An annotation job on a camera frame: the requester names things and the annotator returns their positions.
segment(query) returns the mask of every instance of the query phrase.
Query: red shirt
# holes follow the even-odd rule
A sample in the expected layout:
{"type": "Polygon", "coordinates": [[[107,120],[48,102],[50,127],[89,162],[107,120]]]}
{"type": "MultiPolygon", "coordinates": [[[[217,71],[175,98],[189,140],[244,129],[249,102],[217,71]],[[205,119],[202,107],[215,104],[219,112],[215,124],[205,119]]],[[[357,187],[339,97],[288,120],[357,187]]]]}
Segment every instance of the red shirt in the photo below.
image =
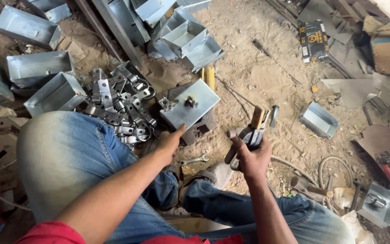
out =
{"type": "MultiPolygon", "coordinates": [[[[82,236],[72,227],[61,221],[43,222],[35,225],[15,244],[85,244],[82,236]]],[[[199,236],[183,239],[177,236],[159,236],[141,244],[210,244],[209,240],[201,240],[199,236]]],[[[243,244],[241,235],[226,237],[214,244],[243,244]]]]}

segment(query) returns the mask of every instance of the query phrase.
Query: leg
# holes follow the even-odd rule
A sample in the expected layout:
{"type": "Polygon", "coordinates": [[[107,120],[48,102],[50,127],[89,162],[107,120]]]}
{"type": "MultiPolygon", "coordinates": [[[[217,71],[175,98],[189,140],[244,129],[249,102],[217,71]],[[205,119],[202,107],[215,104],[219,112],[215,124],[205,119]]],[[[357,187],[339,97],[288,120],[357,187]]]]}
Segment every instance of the leg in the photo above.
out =
{"type": "MultiPolygon", "coordinates": [[[[230,229],[201,233],[211,241],[233,233],[253,238],[255,219],[251,197],[214,188],[208,181],[197,179],[183,198],[188,212],[230,226],[230,229]]],[[[330,210],[303,195],[277,198],[276,202],[299,243],[354,243],[355,238],[344,222],[330,210]]]]}
{"type": "MultiPolygon", "coordinates": [[[[51,112],[22,127],[17,143],[19,173],[37,222],[50,221],[84,191],[137,158],[99,119],[51,112]]],[[[162,171],[143,196],[163,207],[177,197],[177,181],[162,171]]],[[[108,241],[135,243],[160,235],[183,236],[140,197],[108,241]]]]}

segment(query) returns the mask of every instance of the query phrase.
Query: dirt ground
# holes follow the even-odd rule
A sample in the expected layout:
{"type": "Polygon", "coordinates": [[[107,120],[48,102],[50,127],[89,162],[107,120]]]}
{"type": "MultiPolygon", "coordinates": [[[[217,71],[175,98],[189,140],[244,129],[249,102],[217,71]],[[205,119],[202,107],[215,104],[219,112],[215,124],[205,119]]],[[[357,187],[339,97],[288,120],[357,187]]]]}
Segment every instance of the dirt ground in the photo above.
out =
{"type": "MultiPolygon", "coordinates": [[[[225,50],[224,56],[211,67],[218,69],[218,73],[230,81],[236,91],[254,103],[264,108],[279,106],[275,130],[267,129],[265,132],[274,155],[295,164],[312,175],[316,181],[318,181],[319,163],[323,158],[331,155],[346,160],[350,167],[356,166],[357,171],[353,171],[352,175],[362,182],[370,183],[371,180],[379,180],[372,165],[361,159],[364,153],[353,144],[354,140],[361,138],[359,132],[368,126],[362,108],[345,108],[340,100],[333,99],[335,98],[333,92],[320,80],[343,79],[343,76],[335,68],[321,61],[304,64],[297,30],[287,20],[278,24],[276,19],[279,13],[267,2],[213,0],[208,9],[201,10],[194,16],[207,27],[210,34],[225,50]],[[294,85],[271,58],[265,56],[252,44],[254,38],[257,38],[303,85],[294,85]],[[318,87],[317,92],[311,91],[313,85],[318,87]],[[339,130],[331,139],[317,137],[299,122],[298,115],[302,107],[314,100],[341,122],[339,130]]],[[[67,43],[75,41],[86,55],[75,65],[78,75],[83,74],[88,77],[88,72],[94,66],[107,71],[113,69],[109,63],[110,54],[106,52],[104,44],[81,13],[76,12],[72,17],[58,24],[63,32],[59,48],[64,48],[67,43]]],[[[25,44],[0,33],[0,62],[6,72],[6,56],[22,54],[22,51],[25,52],[27,49],[25,44]]],[[[137,49],[142,53],[144,62],[144,66],[139,69],[158,92],[175,87],[184,79],[196,81],[199,78],[198,74],[192,74],[180,61],[168,63],[163,58],[154,60],[144,53],[144,47],[137,49]]],[[[32,47],[30,50],[30,53],[45,52],[38,47],[32,47]]],[[[180,148],[173,159],[173,164],[178,165],[181,159],[198,158],[202,152],[207,152],[207,157],[210,158],[208,162],[195,162],[182,169],[187,176],[223,160],[231,145],[227,138],[227,130],[246,127],[250,122],[241,105],[218,80],[216,80],[215,91],[221,98],[214,107],[218,127],[201,136],[193,145],[180,148]]],[[[367,107],[374,124],[387,125],[387,115],[380,114],[371,105],[367,107]]],[[[347,172],[339,162],[328,161],[325,164],[323,177],[325,183],[328,174],[337,175],[333,180],[332,188],[349,187],[346,185],[347,172]]],[[[290,180],[293,175],[290,167],[276,161],[271,162],[266,172],[267,179],[282,196],[292,192],[290,180]],[[285,191],[281,189],[281,184],[284,184],[285,191]]],[[[243,175],[239,172],[233,175],[225,190],[249,194],[243,175]]],[[[182,213],[178,209],[171,212],[182,213]]],[[[385,230],[371,224],[366,225],[376,233],[378,243],[390,243],[390,237],[385,230]]]]}

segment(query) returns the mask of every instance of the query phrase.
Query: hand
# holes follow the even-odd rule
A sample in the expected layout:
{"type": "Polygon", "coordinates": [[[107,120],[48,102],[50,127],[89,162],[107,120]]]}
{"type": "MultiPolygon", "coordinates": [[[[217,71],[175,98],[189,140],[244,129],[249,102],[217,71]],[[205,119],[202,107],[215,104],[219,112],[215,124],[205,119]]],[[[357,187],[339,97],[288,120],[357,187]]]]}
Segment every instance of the hand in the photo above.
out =
{"type": "Polygon", "coordinates": [[[265,179],[266,170],[270,164],[270,157],[272,156],[272,147],[267,137],[263,136],[260,148],[252,152],[249,151],[240,137],[233,137],[231,141],[237,150],[237,159],[240,160],[239,165],[245,179],[265,179]]]}
{"type": "Polygon", "coordinates": [[[156,151],[169,157],[169,163],[171,163],[172,154],[174,154],[179,146],[180,137],[186,132],[187,128],[188,126],[186,124],[182,124],[174,133],[170,133],[169,131],[160,133],[156,151]]]}

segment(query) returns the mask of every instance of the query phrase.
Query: wrench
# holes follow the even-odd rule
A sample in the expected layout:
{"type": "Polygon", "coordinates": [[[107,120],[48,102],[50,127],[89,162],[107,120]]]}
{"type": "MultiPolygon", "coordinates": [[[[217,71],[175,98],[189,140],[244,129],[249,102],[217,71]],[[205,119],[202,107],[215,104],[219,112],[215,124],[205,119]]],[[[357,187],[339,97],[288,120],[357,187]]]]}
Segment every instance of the wrench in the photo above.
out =
{"type": "Polygon", "coordinates": [[[205,158],[206,155],[207,154],[204,154],[201,158],[194,158],[194,159],[190,159],[190,160],[180,160],[180,163],[183,163],[181,166],[183,167],[188,163],[193,163],[193,162],[198,162],[198,161],[207,162],[209,160],[209,158],[205,158]]]}

